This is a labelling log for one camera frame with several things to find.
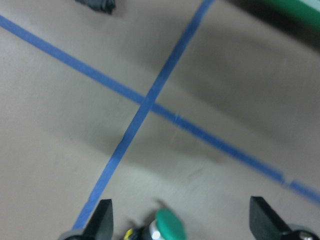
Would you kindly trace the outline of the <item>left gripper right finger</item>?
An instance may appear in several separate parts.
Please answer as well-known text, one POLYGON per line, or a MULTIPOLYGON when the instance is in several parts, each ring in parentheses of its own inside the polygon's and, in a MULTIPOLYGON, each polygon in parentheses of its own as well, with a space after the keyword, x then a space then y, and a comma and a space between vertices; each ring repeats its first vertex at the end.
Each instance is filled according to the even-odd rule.
POLYGON ((261 196, 249 201, 249 229, 256 240, 298 240, 292 230, 261 196))

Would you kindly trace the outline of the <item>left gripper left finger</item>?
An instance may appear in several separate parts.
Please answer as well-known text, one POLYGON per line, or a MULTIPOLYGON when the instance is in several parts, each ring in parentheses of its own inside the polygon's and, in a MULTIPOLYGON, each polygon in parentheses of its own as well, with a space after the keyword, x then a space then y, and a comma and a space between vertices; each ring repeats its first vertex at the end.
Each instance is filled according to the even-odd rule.
POLYGON ((111 240, 114 233, 113 202, 102 199, 98 203, 81 235, 82 240, 111 240))

